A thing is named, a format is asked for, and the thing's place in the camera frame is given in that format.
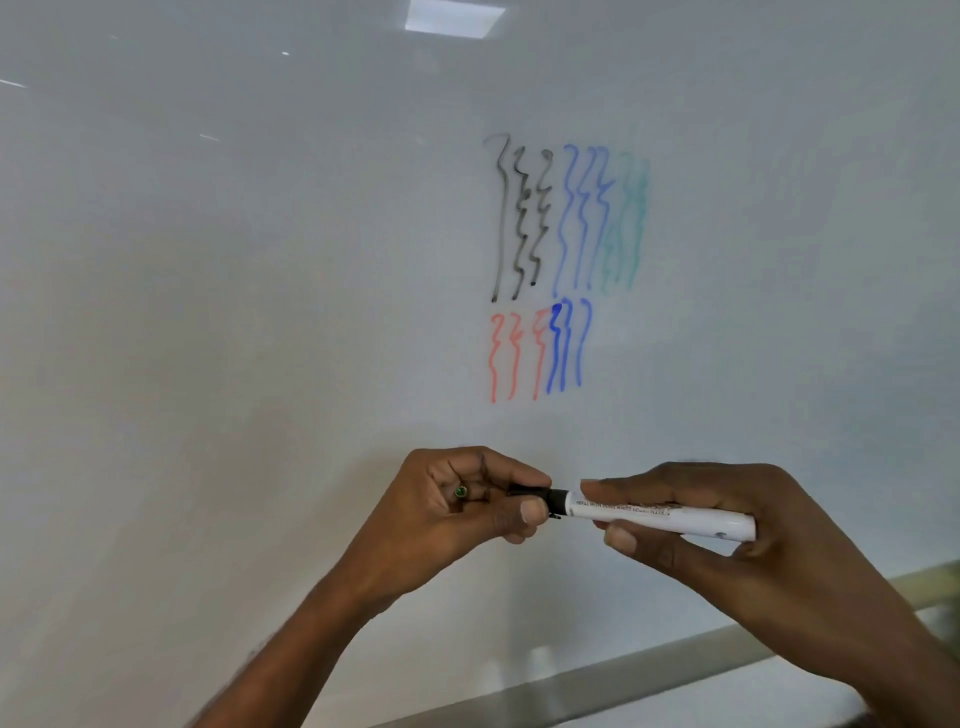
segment black squiggly line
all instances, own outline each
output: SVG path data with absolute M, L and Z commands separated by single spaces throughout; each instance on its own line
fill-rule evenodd
M 520 238 L 520 244 L 516 246 L 516 255 L 514 255 L 514 271 L 520 274 L 519 280 L 516 282 L 516 291 L 514 291 L 513 300 L 516 301 L 516 297 L 520 295 L 520 286 L 523 285 L 523 277 L 526 275 L 520 267 L 520 256 L 523 255 L 523 248 L 527 244 L 527 233 L 523 231 L 523 219 L 527 216 L 527 208 L 523 204 L 530 199 L 530 195 L 533 193 L 533 190 L 527 186 L 527 180 L 530 179 L 530 175 L 526 172 L 520 172 L 517 168 L 517 165 L 520 164 L 520 159 L 523 157 L 523 153 L 527 151 L 526 147 L 519 147 L 514 152 L 514 171 L 520 175 L 520 193 L 516 196 L 516 211 L 519 213 L 516 217 L 516 236 Z
M 503 179 L 503 202 L 500 205 L 500 231 L 496 259 L 496 285 L 493 287 L 492 303 L 496 303 L 496 299 L 500 295 L 500 279 L 503 278 L 503 249 L 506 245 L 506 242 L 503 239 L 503 226 L 507 222 L 507 198 L 510 194 L 510 178 L 507 177 L 507 170 L 503 168 L 503 156 L 507 154 L 507 147 L 510 146 L 510 135 L 506 132 L 492 133 L 483 140 L 484 145 L 486 145 L 488 141 L 498 136 L 507 137 L 507 142 L 503 145 L 503 149 L 500 150 L 500 156 L 496 158 L 496 168 L 500 170 L 500 177 Z
M 546 160 L 546 167 L 543 169 L 543 174 L 540 175 L 540 179 L 537 180 L 537 194 L 540 195 L 540 199 L 537 200 L 537 212 L 540 214 L 540 234 L 530 249 L 530 261 L 537 264 L 537 267 L 534 269 L 534 276 L 530 279 L 530 285 L 537 285 L 537 276 L 540 275 L 540 258 L 537 256 L 537 246 L 550 230 L 546 225 L 546 213 L 549 212 L 550 207 L 552 207 L 552 205 L 544 205 L 543 203 L 546 202 L 546 197 L 553 189 L 553 185 L 551 184 L 549 187 L 544 187 L 543 180 L 546 179 L 547 172 L 549 172 L 550 167 L 553 166 L 553 152 L 549 149 L 544 149 L 540 153 Z

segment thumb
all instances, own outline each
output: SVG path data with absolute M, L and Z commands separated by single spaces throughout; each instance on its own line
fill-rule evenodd
M 522 533 L 546 522 L 549 513 L 543 498 L 503 497 L 483 508 L 458 513 L 454 522 L 460 556 L 497 536 Z
M 610 523 L 606 531 L 607 546 L 676 579 L 714 604 L 724 601 L 741 574 L 738 562 L 692 544 L 679 533 L 627 521 Z

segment red squiggly line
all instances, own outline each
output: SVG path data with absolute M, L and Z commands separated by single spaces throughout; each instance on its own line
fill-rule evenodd
M 540 370 L 543 369 L 543 355 L 546 353 L 546 344 L 544 344 L 543 340 L 541 339 L 543 332 L 546 331 L 546 323 L 544 323 L 540 328 L 537 328 L 537 323 L 548 313 L 550 313 L 549 308 L 542 308 L 541 310 L 537 311 L 537 317 L 534 319 L 533 325 L 533 332 L 537 339 L 537 346 L 540 347 L 540 357 L 537 359 L 537 381 L 534 383 L 534 401 L 537 401 L 537 395 L 540 393 Z
M 520 367 L 520 339 L 523 338 L 523 331 L 520 330 L 520 314 L 511 312 L 516 321 L 514 321 L 514 330 L 510 332 L 510 343 L 514 345 L 516 355 L 514 356 L 514 379 L 510 387 L 510 396 L 507 400 L 512 400 L 516 394 L 516 371 Z
M 487 364 L 490 366 L 490 371 L 493 372 L 493 394 L 490 397 L 490 401 L 493 404 L 496 404 L 496 367 L 493 366 L 493 358 L 496 356 L 496 350 L 500 348 L 500 340 L 496 338 L 500 335 L 500 330 L 503 328 L 503 314 L 494 313 L 490 317 L 492 324 L 496 324 L 496 328 L 493 330 L 493 349 L 490 352 L 490 358 L 487 360 Z

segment whiteboard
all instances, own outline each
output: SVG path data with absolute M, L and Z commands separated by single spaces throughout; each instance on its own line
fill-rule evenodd
M 770 461 L 884 573 L 956 558 L 955 3 L 55 7 L 0 22 L 3 724 L 186 721 L 414 447 Z M 724 621 L 551 522 L 377 618 L 308 724 Z

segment hand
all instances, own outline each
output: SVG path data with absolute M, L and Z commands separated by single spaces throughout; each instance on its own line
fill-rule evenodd
M 507 497 L 511 483 L 548 488 L 550 477 L 489 448 L 414 450 L 331 576 L 382 612 L 485 541 L 522 544 L 548 513 L 542 498 Z
M 665 463 L 581 488 L 600 503 L 678 502 L 752 514 L 757 540 L 730 557 L 630 522 L 597 525 L 608 546 L 700 593 L 798 667 L 848 683 L 868 700 L 914 685 L 926 668 L 945 675 L 940 645 L 910 606 L 780 468 Z

